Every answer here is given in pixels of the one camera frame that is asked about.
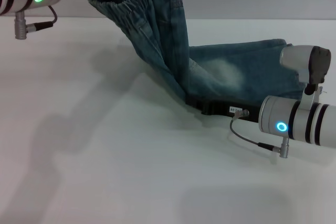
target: blue led ring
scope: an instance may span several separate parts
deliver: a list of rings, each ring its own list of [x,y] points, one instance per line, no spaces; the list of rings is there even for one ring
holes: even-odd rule
[[[277,129],[281,132],[285,132],[285,131],[287,131],[288,127],[287,127],[286,123],[280,122],[280,123],[277,124]]]

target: blue jeans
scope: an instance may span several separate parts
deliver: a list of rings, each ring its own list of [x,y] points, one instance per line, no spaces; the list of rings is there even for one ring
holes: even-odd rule
[[[121,28],[141,59],[183,100],[266,96],[301,99],[298,75],[282,67],[282,39],[189,47],[182,0],[89,0]]]

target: cable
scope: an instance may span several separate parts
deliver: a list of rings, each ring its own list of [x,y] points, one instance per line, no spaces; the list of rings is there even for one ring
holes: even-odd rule
[[[245,141],[247,141],[247,142],[249,142],[249,143],[258,145],[257,142],[254,142],[254,141],[252,141],[252,140],[250,140],[250,139],[247,139],[247,138],[245,138],[245,137],[239,135],[237,132],[235,132],[235,130],[232,128],[233,122],[234,122],[234,120],[232,119],[231,122],[230,122],[230,130],[232,131],[233,134],[235,134],[236,136],[238,136],[238,137],[241,138],[242,140],[245,140]]]
[[[237,132],[235,132],[235,130],[233,129],[232,125],[233,125],[233,122],[236,121],[237,119],[239,118],[244,118],[246,116],[249,116],[249,111],[248,110],[242,110],[242,111],[236,111],[235,112],[235,116],[232,118],[231,122],[230,122],[230,130],[232,131],[233,134],[235,134],[236,136],[238,136],[240,139],[248,142],[248,143],[251,143],[251,144],[255,144],[261,148],[264,148],[266,150],[269,150],[271,152],[277,152],[277,153],[280,153],[280,148],[279,147],[276,147],[274,145],[270,145],[270,144],[264,144],[264,143],[257,143],[257,142],[254,142],[250,139],[247,139],[241,135],[239,135]]]
[[[57,17],[57,13],[55,12],[55,10],[49,5],[48,6],[49,7],[49,9],[52,11],[52,13],[53,13],[53,15],[54,15],[54,20],[52,21],[52,23],[54,24],[54,23],[56,23],[56,21],[57,21],[57,19],[58,19],[58,17]]]

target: denim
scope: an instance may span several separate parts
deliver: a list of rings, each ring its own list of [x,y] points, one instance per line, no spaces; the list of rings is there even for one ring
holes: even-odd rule
[[[279,63],[282,39],[190,47],[182,0],[89,0],[115,22],[138,56],[183,100],[230,98],[262,103],[301,99],[296,72]]]

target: label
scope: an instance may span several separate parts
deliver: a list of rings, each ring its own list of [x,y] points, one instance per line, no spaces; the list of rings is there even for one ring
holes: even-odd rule
[[[229,112],[230,113],[236,113],[236,111],[242,111],[242,108],[237,108],[237,107],[230,107]]]

